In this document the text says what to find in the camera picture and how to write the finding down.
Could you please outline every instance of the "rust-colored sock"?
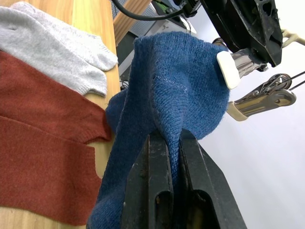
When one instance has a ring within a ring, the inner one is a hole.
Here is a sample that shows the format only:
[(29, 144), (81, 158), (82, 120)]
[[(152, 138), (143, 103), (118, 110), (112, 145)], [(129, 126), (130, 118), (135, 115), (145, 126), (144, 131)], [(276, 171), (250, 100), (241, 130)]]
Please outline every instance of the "rust-colored sock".
[(85, 225), (101, 180), (94, 148), (0, 116), (0, 205)]
[(2, 51), (0, 115), (76, 142), (111, 139), (103, 109)]

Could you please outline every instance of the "light gray sock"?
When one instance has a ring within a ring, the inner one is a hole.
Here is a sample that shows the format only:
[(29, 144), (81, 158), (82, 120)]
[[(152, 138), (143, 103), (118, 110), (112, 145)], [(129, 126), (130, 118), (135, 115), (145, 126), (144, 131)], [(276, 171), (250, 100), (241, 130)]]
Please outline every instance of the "light gray sock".
[(81, 94), (106, 95), (105, 74), (23, 12), (0, 7), (0, 49)]
[(100, 36), (80, 31), (23, 1), (13, 4), (11, 8), (36, 19), (71, 52), (89, 64), (108, 71), (118, 63), (117, 56), (103, 44)]

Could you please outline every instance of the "blue sock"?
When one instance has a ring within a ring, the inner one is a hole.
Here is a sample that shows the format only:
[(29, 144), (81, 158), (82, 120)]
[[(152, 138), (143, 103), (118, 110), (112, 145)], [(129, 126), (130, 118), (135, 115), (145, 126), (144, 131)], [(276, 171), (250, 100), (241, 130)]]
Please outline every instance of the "blue sock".
[(182, 32), (138, 38), (128, 89), (115, 95), (106, 116), (116, 138), (90, 229), (119, 229), (128, 173), (147, 135), (159, 129), (169, 147), (174, 192), (182, 128), (201, 139), (222, 119), (229, 99), (216, 55), (223, 49)]

